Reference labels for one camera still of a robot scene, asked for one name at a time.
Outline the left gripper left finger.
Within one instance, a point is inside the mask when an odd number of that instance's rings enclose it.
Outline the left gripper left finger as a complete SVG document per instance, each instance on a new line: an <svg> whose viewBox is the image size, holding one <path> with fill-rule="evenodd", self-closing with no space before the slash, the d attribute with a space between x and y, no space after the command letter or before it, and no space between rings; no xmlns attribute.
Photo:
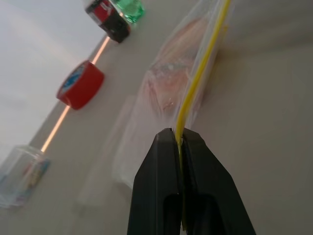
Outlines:
<svg viewBox="0 0 313 235"><path fill-rule="evenodd" d="M172 129L156 134L133 184L127 235L179 235L182 176Z"/></svg>

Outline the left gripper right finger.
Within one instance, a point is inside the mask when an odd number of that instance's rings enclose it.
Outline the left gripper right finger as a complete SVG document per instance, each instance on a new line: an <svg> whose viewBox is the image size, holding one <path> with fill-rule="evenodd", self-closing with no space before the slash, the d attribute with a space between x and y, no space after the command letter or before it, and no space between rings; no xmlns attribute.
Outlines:
<svg viewBox="0 0 313 235"><path fill-rule="evenodd" d="M183 132L187 235L256 235L236 185L200 134Z"/></svg>

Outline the clear yellow-zip plastic bag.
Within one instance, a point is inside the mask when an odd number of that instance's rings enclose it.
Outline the clear yellow-zip plastic bag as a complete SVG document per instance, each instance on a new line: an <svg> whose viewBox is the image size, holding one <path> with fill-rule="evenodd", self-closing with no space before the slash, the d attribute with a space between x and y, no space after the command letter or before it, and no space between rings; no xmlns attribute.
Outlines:
<svg viewBox="0 0 313 235"><path fill-rule="evenodd" d="M165 128L174 133L181 173L183 129L190 128L197 116L225 31L229 6L230 0L199 0L164 43L148 70L155 64L169 63L167 44L180 29L198 18L208 20L195 60L185 61L191 67L189 84L173 116L158 116L154 112L144 92L145 75L137 96L124 103L78 197L80 212L73 235L125 234L135 176L156 134Z"/></svg>

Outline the red tape roll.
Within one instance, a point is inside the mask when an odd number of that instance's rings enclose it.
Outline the red tape roll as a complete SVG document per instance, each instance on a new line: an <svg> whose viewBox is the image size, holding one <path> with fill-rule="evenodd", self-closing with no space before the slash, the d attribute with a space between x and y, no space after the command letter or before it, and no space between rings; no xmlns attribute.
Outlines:
<svg viewBox="0 0 313 235"><path fill-rule="evenodd" d="M56 97L74 110L83 108L99 91L105 75L89 60L80 63L65 79Z"/></svg>

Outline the clear box of colourful bits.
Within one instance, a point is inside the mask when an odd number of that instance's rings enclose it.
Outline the clear box of colourful bits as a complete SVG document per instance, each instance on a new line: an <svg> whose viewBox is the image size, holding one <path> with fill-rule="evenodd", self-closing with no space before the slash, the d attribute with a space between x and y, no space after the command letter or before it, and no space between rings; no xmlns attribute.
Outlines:
<svg viewBox="0 0 313 235"><path fill-rule="evenodd" d="M0 164L0 208L24 205L50 163L42 151L32 146L15 146Z"/></svg>

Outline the cola bottle red cap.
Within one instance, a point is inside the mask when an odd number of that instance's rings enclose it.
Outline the cola bottle red cap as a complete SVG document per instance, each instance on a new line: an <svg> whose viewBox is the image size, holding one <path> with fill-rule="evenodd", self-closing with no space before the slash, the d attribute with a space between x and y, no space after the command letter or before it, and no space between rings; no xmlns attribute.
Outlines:
<svg viewBox="0 0 313 235"><path fill-rule="evenodd" d="M85 12L114 41L121 43L130 34L130 26L110 0L82 0Z"/></svg>

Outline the green bottle yellow cap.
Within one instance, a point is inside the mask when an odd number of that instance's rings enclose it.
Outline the green bottle yellow cap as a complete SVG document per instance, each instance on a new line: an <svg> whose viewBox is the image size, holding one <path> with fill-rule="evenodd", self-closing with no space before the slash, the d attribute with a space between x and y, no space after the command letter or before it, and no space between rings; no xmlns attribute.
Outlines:
<svg viewBox="0 0 313 235"><path fill-rule="evenodd" d="M145 14L141 0L112 0L112 3L130 24L136 23Z"/></svg>

